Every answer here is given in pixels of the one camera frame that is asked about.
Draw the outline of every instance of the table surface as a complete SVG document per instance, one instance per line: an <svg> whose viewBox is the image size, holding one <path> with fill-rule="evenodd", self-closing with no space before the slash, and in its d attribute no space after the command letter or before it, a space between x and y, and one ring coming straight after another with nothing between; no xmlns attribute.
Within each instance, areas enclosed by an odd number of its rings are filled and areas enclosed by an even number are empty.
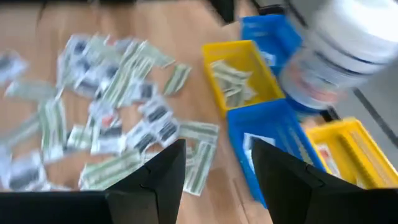
<svg viewBox="0 0 398 224"><path fill-rule="evenodd" d="M240 1L239 15L254 13ZM225 120L218 113L213 93L203 72L201 46L239 38L239 24L222 27L221 19L209 10L205 1L148 2L135 6L89 7L84 5L48 5L0 8L0 52L18 51L30 63L25 79L46 80L55 84L57 55L71 34L111 34L115 38L138 37L193 67L190 77L177 96L167 98L175 116L215 123L221 126L217 153L200 197L183 193L177 223L272 223L269 212L255 202L246 185L239 162L229 144ZM163 89L172 73L153 69L150 78ZM0 87L3 95L6 87ZM68 128L85 124L90 100L65 91ZM17 127L37 111L37 104L0 97L0 133ZM141 118L137 105L120 110L123 130L130 130ZM20 142L14 158L40 147L41 134ZM49 180L77 189L84 163L104 159L80 152L46 166Z"/></svg>

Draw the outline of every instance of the yellow plastic crate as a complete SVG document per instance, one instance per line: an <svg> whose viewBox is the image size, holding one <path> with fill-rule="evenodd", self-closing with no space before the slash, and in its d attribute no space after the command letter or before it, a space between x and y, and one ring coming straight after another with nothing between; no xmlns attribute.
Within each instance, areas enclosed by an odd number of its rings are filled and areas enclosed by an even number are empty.
<svg viewBox="0 0 398 224"><path fill-rule="evenodd" d="M275 77L269 67L265 65L262 57L258 53L257 47L251 40L206 44L203 46L202 50L205 72L214 91L222 117L226 116L228 110L238 107L227 107L223 92L213 76L211 63L217 60L222 59L229 66L238 70L252 72L252 75L248 79L248 85L256 91L257 96L246 101L244 106L285 97Z"/></svg>
<svg viewBox="0 0 398 224"><path fill-rule="evenodd" d="M334 121L306 133L324 165L318 147L327 145L345 181L364 189L398 187L397 171L357 119Z"/></svg>

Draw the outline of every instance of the wooden surface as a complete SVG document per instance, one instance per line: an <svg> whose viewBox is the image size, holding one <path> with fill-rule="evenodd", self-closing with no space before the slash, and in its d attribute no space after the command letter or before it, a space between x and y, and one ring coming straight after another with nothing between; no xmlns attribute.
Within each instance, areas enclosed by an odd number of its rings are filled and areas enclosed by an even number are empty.
<svg viewBox="0 0 398 224"><path fill-rule="evenodd" d="M250 6L240 1L239 15L252 14ZM0 52L15 49L30 63L23 78L55 83L56 58L71 34L111 34L115 38L138 37L193 67L184 88L177 96L167 98L180 119L221 125L217 153L201 197L183 193L177 223L272 223L269 212L254 202L243 173L229 144L225 120L221 119L209 84L203 73L201 46L209 42L239 39L239 24L222 27L221 19L207 2L175 1L139 3L123 7L88 7L83 5L49 5L0 8ZM150 78L160 90L172 72L153 69ZM5 86L0 87L4 94ZM68 128L85 124L90 100L66 91ZM0 133L17 127L35 113L37 105L28 101L0 97ZM131 129L141 116L137 105L123 108L123 129ZM14 158L40 147L38 133L18 144ZM72 155L46 167L55 184L77 188L77 180L89 157L87 152Z"/></svg>

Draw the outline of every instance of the plastic basket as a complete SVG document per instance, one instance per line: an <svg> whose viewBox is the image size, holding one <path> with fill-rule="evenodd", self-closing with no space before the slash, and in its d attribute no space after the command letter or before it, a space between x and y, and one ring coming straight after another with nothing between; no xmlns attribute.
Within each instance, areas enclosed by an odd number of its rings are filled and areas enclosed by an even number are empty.
<svg viewBox="0 0 398 224"><path fill-rule="evenodd" d="M241 40L206 44L203 46L203 56L205 72L214 91L222 117L226 116L228 110L234 108L227 107L223 92L213 76L211 63L217 60L224 60L228 65L238 70L252 72L252 75L248 79L248 85L257 95L251 100L246 101L244 106L284 98L284 94L279 88L275 77L265 65L252 41Z"/></svg>
<svg viewBox="0 0 398 224"><path fill-rule="evenodd" d="M255 173L250 169L243 149L244 133L275 139L275 146L303 159L303 149L312 164L325 171L325 165L304 134L295 113L284 99L231 110L227 115L228 134L253 198L266 207Z"/></svg>
<svg viewBox="0 0 398 224"><path fill-rule="evenodd" d="M242 39L253 40L261 52L275 55L275 65L270 68L276 76L302 43L284 15L242 18Z"/></svg>
<svg viewBox="0 0 398 224"><path fill-rule="evenodd" d="M357 119L324 124L307 135L315 149L327 146L345 181L365 189L398 187L397 171Z"/></svg>

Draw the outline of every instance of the blue plastic crate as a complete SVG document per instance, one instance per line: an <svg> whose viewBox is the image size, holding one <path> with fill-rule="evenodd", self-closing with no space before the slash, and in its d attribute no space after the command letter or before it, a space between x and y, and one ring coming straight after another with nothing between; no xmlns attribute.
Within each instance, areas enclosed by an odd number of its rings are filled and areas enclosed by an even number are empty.
<svg viewBox="0 0 398 224"><path fill-rule="evenodd" d="M291 134L294 132L296 138L308 152L314 166L325 171L297 121L295 113L284 99L230 110L227 113L227 120L229 140L241 164L250 192L254 199L260 201L264 207L267 208L267 205L262 197L256 175L250 169L243 151L244 133L273 138L276 147L285 152L288 152L288 148L290 148L293 155L302 160L297 142Z"/></svg>
<svg viewBox="0 0 398 224"><path fill-rule="evenodd" d="M284 15L242 18L242 39L253 40L261 52L275 55L270 68L278 76L283 66L302 43L302 39Z"/></svg>

